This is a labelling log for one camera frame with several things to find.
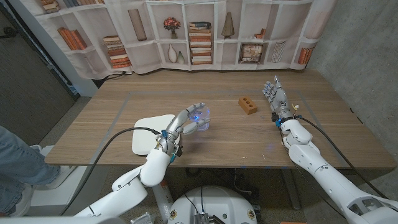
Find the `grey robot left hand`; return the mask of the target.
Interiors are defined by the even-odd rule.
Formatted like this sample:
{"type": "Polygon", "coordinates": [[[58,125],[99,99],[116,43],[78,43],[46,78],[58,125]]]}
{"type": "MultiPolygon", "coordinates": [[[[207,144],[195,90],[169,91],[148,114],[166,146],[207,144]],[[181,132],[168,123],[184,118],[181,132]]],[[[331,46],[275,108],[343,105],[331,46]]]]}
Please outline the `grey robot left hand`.
{"type": "Polygon", "coordinates": [[[194,116],[197,111],[200,111],[205,106],[205,103],[197,103],[181,110],[181,112],[179,112],[179,114],[176,115],[166,127],[165,134],[162,134],[159,138],[159,145],[155,148],[171,156],[172,153],[175,152],[177,145],[175,141],[181,134],[192,134],[197,131],[198,128],[210,122],[210,118],[202,118],[192,121],[190,124],[184,126],[184,124],[194,116]]]}

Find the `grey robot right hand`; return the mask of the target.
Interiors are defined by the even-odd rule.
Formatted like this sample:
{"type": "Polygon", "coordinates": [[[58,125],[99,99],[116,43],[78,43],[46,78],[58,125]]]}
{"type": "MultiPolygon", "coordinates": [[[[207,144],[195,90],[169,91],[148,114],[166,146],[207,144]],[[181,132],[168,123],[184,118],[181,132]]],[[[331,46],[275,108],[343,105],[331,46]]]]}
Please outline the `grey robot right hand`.
{"type": "Polygon", "coordinates": [[[274,77],[274,83],[266,81],[262,92],[270,103],[272,111],[271,120],[273,122],[278,121],[279,123],[283,123],[294,117],[288,105],[285,90],[282,88],[282,84],[277,75],[274,77]]]}

